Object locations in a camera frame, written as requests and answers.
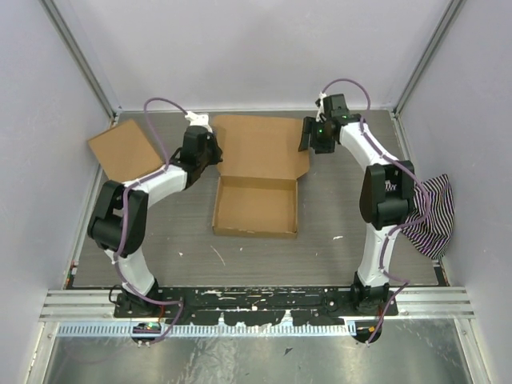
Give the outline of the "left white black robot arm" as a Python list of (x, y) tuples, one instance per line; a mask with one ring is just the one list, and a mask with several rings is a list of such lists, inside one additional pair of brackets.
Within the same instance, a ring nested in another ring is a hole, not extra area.
[(87, 235), (110, 258), (121, 280), (120, 301), (145, 318), (165, 301), (142, 250), (149, 208), (172, 194), (181, 193), (200, 179), (208, 166), (222, 162), (222, 150), (207, 123), (191, 123), (182, 145), (156, 171), (127, 182), (109, 180), (100, 189)]

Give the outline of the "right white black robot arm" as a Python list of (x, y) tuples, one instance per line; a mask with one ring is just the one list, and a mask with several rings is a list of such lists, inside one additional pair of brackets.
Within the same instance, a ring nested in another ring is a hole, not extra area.
[(316, 116), (303, 119), (298, 151), (331, 154), (340, 145), (364, 171), (359, 212), (366, 239), (350, 301), (358, 314), (367, 316), (390, 294), (388, 269), (394, 243), (400, 225), (414, 209), (414, 165), (387, 151), (364, 117), (349, 111), (343, 94), (321, 92), (315, 105)]

